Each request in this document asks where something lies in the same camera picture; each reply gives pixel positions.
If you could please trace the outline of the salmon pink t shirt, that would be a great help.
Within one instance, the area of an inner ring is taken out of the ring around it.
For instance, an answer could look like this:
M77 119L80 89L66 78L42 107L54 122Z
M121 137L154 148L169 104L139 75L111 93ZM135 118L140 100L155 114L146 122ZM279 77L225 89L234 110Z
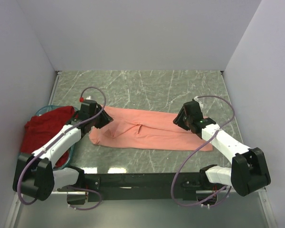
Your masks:
M107 106L113 121L93 128L89 139L94 145L111 148L193 151L205 141L172 121L177 114Z

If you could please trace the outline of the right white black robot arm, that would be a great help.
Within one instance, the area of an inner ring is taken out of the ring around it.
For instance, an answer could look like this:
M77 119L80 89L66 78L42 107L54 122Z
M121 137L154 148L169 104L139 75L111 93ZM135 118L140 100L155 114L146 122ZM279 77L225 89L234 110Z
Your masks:
M173 123L211 143L231 163L230 168L218 165L202 168L199 185L203 189L221 184L233 187L240 196L246 196L271 183L263 151L240 143L213 119L204 117L197 101L184 103Z

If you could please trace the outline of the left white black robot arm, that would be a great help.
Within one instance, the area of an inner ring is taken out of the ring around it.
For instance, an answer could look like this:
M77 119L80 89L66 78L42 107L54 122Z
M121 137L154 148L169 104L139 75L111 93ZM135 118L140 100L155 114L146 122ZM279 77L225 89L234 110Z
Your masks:
M70 166L57 170L55 164L92 128L101 129L112 121L104 106L94 100L84 100L80 109L46 144L32 154L19 155L12 189L34 201L44 201L53 190L68 186L75 191L82 190L86 182L81 168Z

